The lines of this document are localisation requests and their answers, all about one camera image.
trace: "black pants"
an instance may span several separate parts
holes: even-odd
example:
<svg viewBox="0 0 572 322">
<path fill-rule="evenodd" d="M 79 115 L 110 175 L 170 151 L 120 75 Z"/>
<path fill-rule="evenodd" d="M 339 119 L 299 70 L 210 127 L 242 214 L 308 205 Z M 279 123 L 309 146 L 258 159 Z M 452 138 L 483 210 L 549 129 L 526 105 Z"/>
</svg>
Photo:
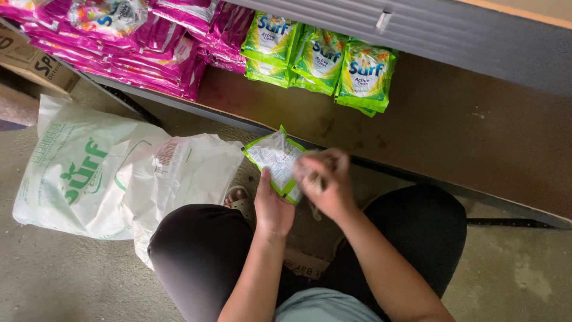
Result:
<svg viewBox="0 0 572 322">
<path fill-rule="evenodd" d="M 365 213 L 442 297 L 467 235 L 463 206 L 437 187 L 413 186 L 379 197 Z M 243 269 L 252 236 L 240 212 L 222 206 L 187 205 L 163 219 L 151 239 L 149 257 L 187 321 L 217 320 Z M 311 285 L 283 267 L 277 306 L 308 287 L 352 295 L 389 322 L 349 244 Z"/>
</svg>

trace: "person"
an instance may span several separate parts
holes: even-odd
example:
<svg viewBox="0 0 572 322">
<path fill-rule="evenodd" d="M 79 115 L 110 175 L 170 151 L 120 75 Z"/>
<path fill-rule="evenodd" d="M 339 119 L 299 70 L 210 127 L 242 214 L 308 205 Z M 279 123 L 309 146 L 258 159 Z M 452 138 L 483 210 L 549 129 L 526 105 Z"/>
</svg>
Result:
<svg viewBox="0 0 572 322">
<path fill-rule="evenodd" d="M 454 321 L 441 303 L 467 234 L 463 206 L 429 185 L 382 195 L 361 211 L 353 200 L 349 156 L 320 174 L 321 194 L 301 188 L 343 231 L 347 243 L 321 278 L 307 283 L 283 265 L 294 205 L 270 186 L 263 169 L 254 201 L 256 228 L 238 210 L 187 205 L 160 223 L 148 248 L 155 273 L 189 322 Z M 226 204 L 247 202 L 245 191 Z"/>
</svg>

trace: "concrete floor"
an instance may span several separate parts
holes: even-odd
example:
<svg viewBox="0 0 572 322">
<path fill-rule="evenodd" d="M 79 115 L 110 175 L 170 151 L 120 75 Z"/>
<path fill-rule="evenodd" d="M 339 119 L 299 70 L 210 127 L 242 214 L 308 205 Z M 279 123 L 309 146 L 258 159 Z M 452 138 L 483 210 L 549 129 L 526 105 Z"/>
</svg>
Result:
<svg viewBox="0 0 572 322">
<path fill-rule="evenodd" d="M 135 114 L 80 81 L 80 104 L 126 117 Z M 216 133 L 244 143 L 257 138 L 209 119 L 134 97 L 173 136 Z M 132 241 L 100 241 L 35 226 L 21 226 L 11 211 L 36 128 L 1 132 L 0 321 L 183 321 L 153 272 L 135 255 Z M 356 200 L 408 185 L 353 166 Z M 235 182 L 254 192 L 259 172 L 245 160 Z M 462 200 L 470 217 L 511 214 Z M 324 218 L 297 209 L 291 246 L 331 259 L 340 232 Z M 469 227 L 459 267 L 444 296 L 458 322 L 572 321 L 572 232 Z"/>
</svg>

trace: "light blue shirt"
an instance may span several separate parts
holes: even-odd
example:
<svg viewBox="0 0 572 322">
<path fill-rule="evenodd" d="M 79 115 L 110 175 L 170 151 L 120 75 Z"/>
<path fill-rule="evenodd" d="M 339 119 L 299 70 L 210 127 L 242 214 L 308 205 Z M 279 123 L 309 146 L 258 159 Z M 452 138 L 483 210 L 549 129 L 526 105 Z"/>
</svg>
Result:
<svg viewBox="0 0 572 322">
<path fill-rule="evenodd" d="M 327 288 L 297 292 L 276 309 L 275 318 L 276 322 L 382 322 L 355 297 Z"/>
</svg>

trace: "person's left hand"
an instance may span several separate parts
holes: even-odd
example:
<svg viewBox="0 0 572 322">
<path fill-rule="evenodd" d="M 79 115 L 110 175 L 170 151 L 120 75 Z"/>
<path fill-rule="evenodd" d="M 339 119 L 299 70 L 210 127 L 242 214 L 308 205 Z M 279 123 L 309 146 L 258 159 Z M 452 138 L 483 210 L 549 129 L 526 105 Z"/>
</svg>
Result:
<svg viewBox="0 0 572 322">
<path fill-rule="evenodd" d="M 294 222 L 294 205 L 270 186 L 270 171 L 262 169 L 254 200 L 256 232 L 268 238 L 286 238 Z"/>
</svg>

